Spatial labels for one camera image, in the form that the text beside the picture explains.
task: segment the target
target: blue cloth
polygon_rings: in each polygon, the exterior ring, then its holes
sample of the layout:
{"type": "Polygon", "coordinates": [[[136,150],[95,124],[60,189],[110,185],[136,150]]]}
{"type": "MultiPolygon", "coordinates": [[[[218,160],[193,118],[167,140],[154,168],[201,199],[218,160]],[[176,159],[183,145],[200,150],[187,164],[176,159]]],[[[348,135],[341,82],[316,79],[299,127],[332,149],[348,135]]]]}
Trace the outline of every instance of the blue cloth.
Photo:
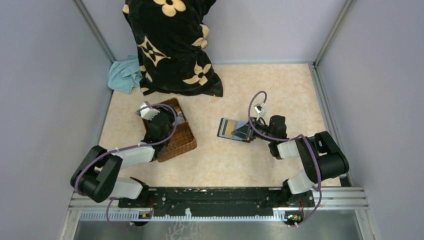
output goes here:
{"type": "Polygon", "coordinates": [[[140,86],[141,79],[139,58],[128,55],[126,61],[115,61],[112,64],[107,86],[115,91],[130,94],[134,87],[140,86]]]}

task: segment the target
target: wicker basket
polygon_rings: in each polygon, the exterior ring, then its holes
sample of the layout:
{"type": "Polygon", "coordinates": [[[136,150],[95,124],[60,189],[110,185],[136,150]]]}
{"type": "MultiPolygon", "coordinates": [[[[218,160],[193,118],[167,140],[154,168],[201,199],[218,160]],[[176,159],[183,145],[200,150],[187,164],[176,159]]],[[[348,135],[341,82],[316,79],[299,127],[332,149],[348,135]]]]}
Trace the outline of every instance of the wicker basket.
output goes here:
{"type": "MultiPolygon", "coordinates": [[[[165,152],[162,156],[157,158],[159,162],[165,162],[166,160],[175,158],[178,155],[187,153],[195,149],[198,145],[196,143],[195,136],[193,136],[192,130],[190,129],[189,123],[187,122],[186,115],[183,112],[183,108],[180,106],[178,99],[171,98],[161,102],[161,104],[173,105],[174,108],[179,107],[182,115],[184,116],[185,122],[180,123],[176,126],[174,135],[171,138],[165,152]]],[[[143,124],[146,130],[149,129],[150,124],[143,119],[143,124]]]]}

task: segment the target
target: metal base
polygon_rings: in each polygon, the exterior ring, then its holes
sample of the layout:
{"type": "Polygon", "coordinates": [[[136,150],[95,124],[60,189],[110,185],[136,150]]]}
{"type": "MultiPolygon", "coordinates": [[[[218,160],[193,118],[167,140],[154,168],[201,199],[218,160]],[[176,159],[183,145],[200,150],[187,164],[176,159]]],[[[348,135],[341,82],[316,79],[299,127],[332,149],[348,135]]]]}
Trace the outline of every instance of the metal base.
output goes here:
{"type": "MultiPolygon", "coordinates": [[[[313,200],[318,202],[319,193],[312,192],[313,200]]],[[[74,192],[62,231],[62,240],[73,240],[77,225],[80,221],[106,221],[106,208],[109,201],[96,203],[88,197],[80,196],[74,192]]],[[[270,216],[193,216],[191,211],[185,211],[182,216],[153,216],[151,219],[140,219],[140,214],[150,212],[149,207],[120,208],[119,201],[111,204],[109,217],[114,222],[152,221],[152,222],[281,222],[285,219],[286,212],[299,211],[299,207],[274,207],[270,216]]],[[[304,211],[311,211],[313,207],[305,207],[304,211]]],[[[368,211],[368,201],[362,187],[323,187],[322,201],[318,212],[349,210],[368,211]]]]}

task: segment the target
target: floor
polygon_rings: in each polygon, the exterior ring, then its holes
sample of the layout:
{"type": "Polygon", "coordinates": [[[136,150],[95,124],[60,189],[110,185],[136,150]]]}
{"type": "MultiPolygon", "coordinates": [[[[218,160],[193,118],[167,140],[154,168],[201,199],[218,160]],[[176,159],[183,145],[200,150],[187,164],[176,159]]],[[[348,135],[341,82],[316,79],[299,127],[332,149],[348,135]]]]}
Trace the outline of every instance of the floor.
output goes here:
{"type": "MultiPolygon", "coordinates": [[[[289,137],[325,131],[317,95],[307,64],[214,65],[224,86],[224,97],[153,93],[143,96],[115,92],[100,145],[114,149],[137,144],[144,136],[135,111],[143,101],[151,104],[178,98],[197,141],[197,148],[165,162],[140,163],[121,170],[120,177],[135,177],[161,187],[278,187],[303,167],[299,158],[277,160],[268,142],[251,143],[217,137],[221,118],[246,121],[249,102],[260,90],[268,93],[266,122],[273,115],[286,117],[289,137]]],[[[340,186],[338,178],[323,186],[340,186]]]]}

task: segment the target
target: purple cable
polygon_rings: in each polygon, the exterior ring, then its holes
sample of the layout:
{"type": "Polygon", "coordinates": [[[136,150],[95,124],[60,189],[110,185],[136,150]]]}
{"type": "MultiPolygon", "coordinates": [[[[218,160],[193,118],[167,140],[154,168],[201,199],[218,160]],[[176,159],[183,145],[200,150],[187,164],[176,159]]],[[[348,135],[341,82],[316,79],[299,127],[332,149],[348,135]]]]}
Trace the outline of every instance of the purple cable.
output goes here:
{"type": "Polygon", "coordinates": [[[317,178],[317,181],[318,181],[318,186],[316,188],[315,187],[312,187],[312,188],[315,191],[318,191],[319,192],[318,203],[315,205],[315,207],[310,212],[310,214],[301,223],[299,223],[298,225],[290,225],[290,227],[298,227],[298,226],[302,225],[303,223],[305,223],[307,220],[309,220],[311,218],[311,216],[317,211],[318,207],[321,204],[321,200],[323,199],[323,193],[321,192],[321,172],[320,172],[320,167],[318,166],[317,158],[315,157],[314,151],[312,150],[311,145],[309,144],[309,142],[307,141],[307,139],[306,139],[306,137],[304,135],[300,134],[300,135],[298,135],[296,137],[293,137],[293,138],[290,138],[290,139],[282,139],[282,138],[275,138],[275,137],[267,136],[267,135],[263,134],[262,132],[260,132],[258,129],[256,129],[256,127],[253,125],[253,122],[252,122],[252,119],[251,119],[251,109],[252,109],[253,102],[255,101],[255,99],[258,97],[259,94],[265,94],[265,99],[263,100],[263,103],[265,103],[267,101],[267,98],[268,98],[268,94],[267,94],[266,91],[258,91],[253,96],[252,100],[250,101],[249,111],[247,113],[247,116],[249,118],[249,124],[252,127],[252,129],[257,134],[261,135],[264,138],[267,138],[267,139],[270,139],[270,140],[274,140],[274,141],[279,141],[279,142],[288,142],[288,141],[293,140],[293,139],[300,139],[300,138],[302,138],[303,141],[306,144],[306,147],[307,147],[307,149],[308,149],[308,151],[310,153],[310,156],[312,157],[313,165],[315,166],[316,178],[317,178]]]}
{"type": "Polygon", "coordinates": [[[165,139],[163,139],[163,140],[161,140],[161,141],[158,141],[158,142],[154,142],[154,143],[145,143],[145,144],[140,144],[140,145],[132,145],[132,146],[126,146],[126,147],[123,147],[123,148],[119,148],[119,149],[113,149],[113,150],[109,150],[109,151],[107,151],[107,152],[105,152],[105,153],[103,153],[103,154],[101,154],[100,156],[98,156],[98,157],[96,157],[92,162],[90,162],[90,164],[88,164],[82,171],[81,171],[81,173],[78,175],[78,177],[76,178],[76,181],[75,181],[75,191],[79,194],[79,195],[81,195],[81,196],[84,196],[84,194],[80,191],[80,188],[79,188],[79,186],[80,186],[80,181],[81,181],[81,178],[83,177],[83,175],[84,174],[86,174],[86,172],[94,165],[94,164],[96,164],[98,161],[100,161],[104,156],[106,156],[106,155],[108,155],[108,154],[113,154],[113,153],[116,153],[116,152],[122,152],[122,151],[126,151],[126,150],[130,150],[130,149],[135,149],[135,148],[139,148],[139,147],[149,147],[149,146],[155,146],[155,145],[159,145],[159,144],[162,144],[162,143],[164,143],[164,142],[166,142],[166,141],[168,141],[169,139],[171,139],[171,137],[174,135],[174,133],[175,133],[175,130],[177,129],[177,113],[175,112],[175,110],[171,107],[171,106],[169,106],[169,105],[167,105],[167,104],[163,104],[163,103],[156,103],[156,104],[151,104],[151,105],[148,105],[148,106],[144,106],[144,107],[142,107],[142,108],[140,108],[140,109],[138,109],[137,110],[137,113],[139,113],[141,110],[144,110],[144,109],[147,109],[147,108],[150,108],[150,107],[156,107],[156,106],[162,106],[162,107],[166,107],[166,108],[169,108],[171,111],[172,111],[172,114],[173,114],[173,117],[174,117],[174,126],[173,126],[173,129],[172,129],[172,132],[171,132],[171,134],[167,137],[167,138],[165,138],[165,139]]]}
{"type": "Polygon", "coordinates": [[[115,225],[112,223],[111,219],[109,218],[109,209],[111,208],[112,202],[113,202],[114,200],[116,200],[116,199],[117,199],[116,197],[111,197],[111,198],[110,198],[110,202],[109,202],[109,204],[108,204],[108,205],[107,205],[107,207],[106,207],[106,220],[107,220],[107,222],[109,223],[109,225],[110,225],[112,228],[114,228],[114,229],[117,229],[117,230],[129,230],[129,229],[131,229],[131,228],[134,226],[132,223],[130,223],[130,225],[129,225],[129,226],[125,226],[125,227],[115,226],[115,225]]]}

